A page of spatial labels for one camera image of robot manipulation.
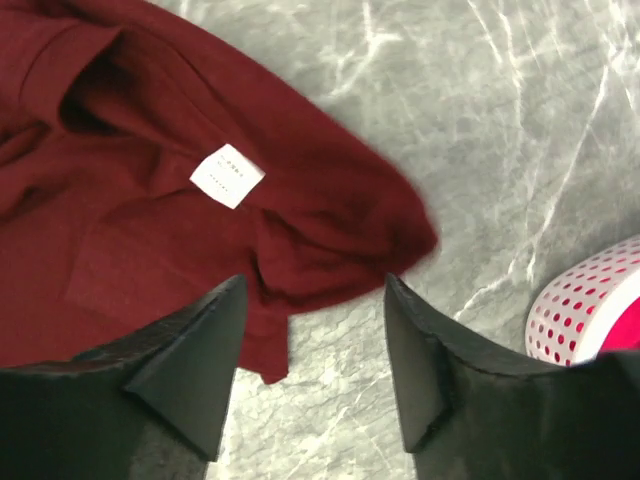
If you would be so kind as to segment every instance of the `white tag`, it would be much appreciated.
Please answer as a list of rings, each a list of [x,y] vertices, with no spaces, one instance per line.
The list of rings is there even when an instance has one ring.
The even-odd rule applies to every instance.
[[[264,177],[264,172],[227,144],[205,158],[190,180],[215,201],[236,208]]]

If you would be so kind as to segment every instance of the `white perforated basket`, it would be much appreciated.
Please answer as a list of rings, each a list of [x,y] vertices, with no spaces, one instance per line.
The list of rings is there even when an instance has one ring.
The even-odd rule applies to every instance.
[[[636,235],[564,272],[540,293],[527,319],[527,354],[566,366],[592,359],[639,297]]]

